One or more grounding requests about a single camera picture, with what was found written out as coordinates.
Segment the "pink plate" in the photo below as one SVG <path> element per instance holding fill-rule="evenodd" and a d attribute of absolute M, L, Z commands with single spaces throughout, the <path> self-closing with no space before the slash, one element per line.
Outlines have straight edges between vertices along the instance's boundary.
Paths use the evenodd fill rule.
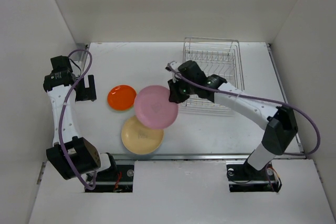
<path fill-rule="evenodd" d="M 160 85 L 143 88 L 134 101 L 137 119 L 151 129 L 165 129 L 172 125 L 178 116 L 178 105 L 169 101 L 170 91 Z"/>

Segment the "orange plate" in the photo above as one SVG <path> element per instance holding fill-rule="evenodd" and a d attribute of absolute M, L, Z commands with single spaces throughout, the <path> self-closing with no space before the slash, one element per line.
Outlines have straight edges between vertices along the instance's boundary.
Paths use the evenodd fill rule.
<path fill-rule="evenodd" d="M 119 85 L 112 88 L 107 95 L 107 103 L 111 101 L 135 101 L 137 92 L 128 85 Z"/>

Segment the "green plate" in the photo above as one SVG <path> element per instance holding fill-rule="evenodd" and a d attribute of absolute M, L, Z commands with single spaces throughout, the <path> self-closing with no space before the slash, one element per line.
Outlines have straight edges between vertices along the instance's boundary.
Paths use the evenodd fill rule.
<path fill-rule="evenodd" d="M 124 112 L 133 108 L 134 101 L 111 101 L 109 106 L 117 112 Z"/>

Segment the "metal wire dish rack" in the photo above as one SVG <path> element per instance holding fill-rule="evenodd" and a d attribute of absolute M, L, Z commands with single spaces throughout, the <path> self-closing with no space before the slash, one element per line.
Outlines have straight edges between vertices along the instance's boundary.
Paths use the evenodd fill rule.
<path fill-rule="evenodd" d="M 182 61 L 188 60 L 195 61 L 207 76 L 216 74 L 238 89 L 245 89 L 238 40 L 186 37 Z"/>

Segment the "tan beige plate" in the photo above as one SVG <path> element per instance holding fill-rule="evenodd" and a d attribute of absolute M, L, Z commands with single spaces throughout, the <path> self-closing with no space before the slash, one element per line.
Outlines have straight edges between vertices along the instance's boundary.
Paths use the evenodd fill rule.
<path fill-rule="evenodd" d="M 147 155 L 156 151 L 163 142 L 164 130 L 144 126 L 136 116 L 126 120 L 121 139 L 124 147 L 133 154 Z"/>

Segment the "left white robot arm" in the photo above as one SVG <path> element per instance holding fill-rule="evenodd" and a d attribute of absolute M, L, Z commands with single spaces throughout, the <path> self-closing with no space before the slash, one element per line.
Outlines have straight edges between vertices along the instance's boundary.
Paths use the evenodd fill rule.
<path fill-rule="evenodd" d="M 43 88 L 50 98 L 54 118 L 54 139 L 46 150 L 47 159 L 65 180 L 96 172 L 105 180 L 117 176 L 118 168 L 113 156 L 99 153 L 79 130 L 75 105 L 78 101 L 97 98 L 94 76 L 89 75 L 86 87 L 83 78 L 73 73 L 69 57 L 51 59 L 52 72 L 45 76 Z"/>

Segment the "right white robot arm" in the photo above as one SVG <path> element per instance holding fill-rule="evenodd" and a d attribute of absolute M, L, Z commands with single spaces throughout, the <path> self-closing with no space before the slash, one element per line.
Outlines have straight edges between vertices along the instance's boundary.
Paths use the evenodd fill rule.
<path fill-rule="evenodd" d="M 169 101 L 183 103 L 195 95 L 234 110 L 264 131 L 261 143 L 242 167 L 244 175 L 250 179 L 259 176 L 276 156 L 284 154 L 298 133 L 294 111 L 285 103 L 250 97 L 225 78 L 215 74 L 207 76 L 192 60 L 182 64 L 172 61 L 166 69 L 172 72 L 172 79 L 168 81 Z"/>

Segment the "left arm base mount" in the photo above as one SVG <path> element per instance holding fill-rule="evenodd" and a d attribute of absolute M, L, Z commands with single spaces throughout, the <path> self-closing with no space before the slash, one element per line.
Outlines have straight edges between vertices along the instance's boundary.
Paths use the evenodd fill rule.
<path fill-rule="evenodd" d="M 117 170 L 107 169 L 97 174 L 94 190 L 86 193 L 132 193 L 134 164 L 117 164 Z"/>

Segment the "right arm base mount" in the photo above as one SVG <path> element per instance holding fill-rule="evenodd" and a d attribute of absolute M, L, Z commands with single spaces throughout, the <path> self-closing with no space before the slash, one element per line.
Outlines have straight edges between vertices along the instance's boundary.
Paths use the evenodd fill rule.
<path fill-rule="evenodd" d="M 252 174 L 244 171 L 243 164 L 228 164 L 226 168 L 228 187 L 231 193 L 279 193 L 282 188 L 281 178 L 271 163 Z"/>

